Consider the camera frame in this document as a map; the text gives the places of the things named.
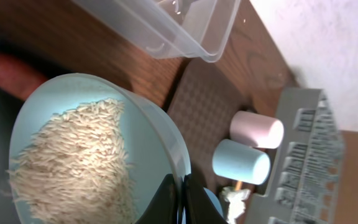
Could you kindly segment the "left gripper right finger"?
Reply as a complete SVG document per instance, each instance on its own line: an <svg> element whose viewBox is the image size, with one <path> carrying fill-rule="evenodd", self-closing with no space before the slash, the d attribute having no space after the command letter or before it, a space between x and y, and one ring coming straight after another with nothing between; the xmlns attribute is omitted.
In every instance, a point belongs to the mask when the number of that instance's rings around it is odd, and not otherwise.
<svg viewBox="0 0 358 224"><path fill-rule="evenodd" d="M227 224L203 186L191 174L185 176L183 190L187 224Z"/></svg>

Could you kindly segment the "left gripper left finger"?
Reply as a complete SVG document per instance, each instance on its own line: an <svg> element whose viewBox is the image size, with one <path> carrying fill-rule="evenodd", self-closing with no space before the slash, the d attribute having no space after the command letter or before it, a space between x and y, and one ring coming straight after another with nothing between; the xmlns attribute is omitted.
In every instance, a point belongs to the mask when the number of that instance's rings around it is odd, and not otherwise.
<svg viewBox="0 0 358 224"><path fill-rule="evenodd" d="M136 224L176 224L178 213L177 186L172 174L162 180L155 195Z"/></svg>

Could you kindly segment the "dark blue plate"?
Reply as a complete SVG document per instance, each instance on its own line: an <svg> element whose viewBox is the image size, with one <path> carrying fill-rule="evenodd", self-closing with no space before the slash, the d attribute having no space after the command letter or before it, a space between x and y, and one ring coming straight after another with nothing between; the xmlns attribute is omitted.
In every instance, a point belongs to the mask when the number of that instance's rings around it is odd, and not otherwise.
<svg viewBox="0 0 358 224"><path fill-rule="evenodd" d="M210 201L212 202L212 204L214 205L215 209L218 211L220 216L223 217L223 208L222 208L222 206L220 204L220 201L217 198L217 196L215 196L215 194L212 191L210 191L209 189L207 189L207 188L204 188L204 191L208 195Z"/></svg>

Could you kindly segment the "light blue bowl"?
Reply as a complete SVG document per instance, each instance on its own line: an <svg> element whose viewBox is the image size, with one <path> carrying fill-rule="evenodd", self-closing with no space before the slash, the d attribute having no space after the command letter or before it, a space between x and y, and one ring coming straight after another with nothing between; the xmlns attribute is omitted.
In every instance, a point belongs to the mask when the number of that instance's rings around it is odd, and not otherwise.
<svg viewBox="0 0 358 224"><path fill-rule="evenodd" d="M141 217L167 174L177 188L191 173L185 141L175 123L153 102L103 78L83 73L60 75L38 87L25 101L14 124L9 157L16 158L54 113L81 103L113 98L124 102L120 128L134 180L137 216Z"/></svg>

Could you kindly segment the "white rice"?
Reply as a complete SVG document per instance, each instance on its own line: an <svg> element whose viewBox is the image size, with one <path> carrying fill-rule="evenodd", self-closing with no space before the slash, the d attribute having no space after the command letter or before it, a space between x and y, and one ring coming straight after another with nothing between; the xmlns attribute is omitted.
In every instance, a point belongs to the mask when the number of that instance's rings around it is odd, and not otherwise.
<svg viewBox="0 0 358 224"><path fill-rule="evenodd" d="M53 115L12 159L11 187L44 223L133 223L124 103L82 103Z"/></svg>

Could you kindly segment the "orange carrot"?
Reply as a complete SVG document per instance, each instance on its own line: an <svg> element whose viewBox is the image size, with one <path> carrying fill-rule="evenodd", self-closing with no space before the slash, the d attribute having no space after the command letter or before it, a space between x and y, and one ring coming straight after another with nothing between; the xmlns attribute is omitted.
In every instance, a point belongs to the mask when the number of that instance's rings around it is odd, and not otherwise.
<svg viewBox="0 0 358 224"><path fill-rule="evenodd" d="M48 78L36 69L9 54L0 53L0 89L26 100Z"/></svg>

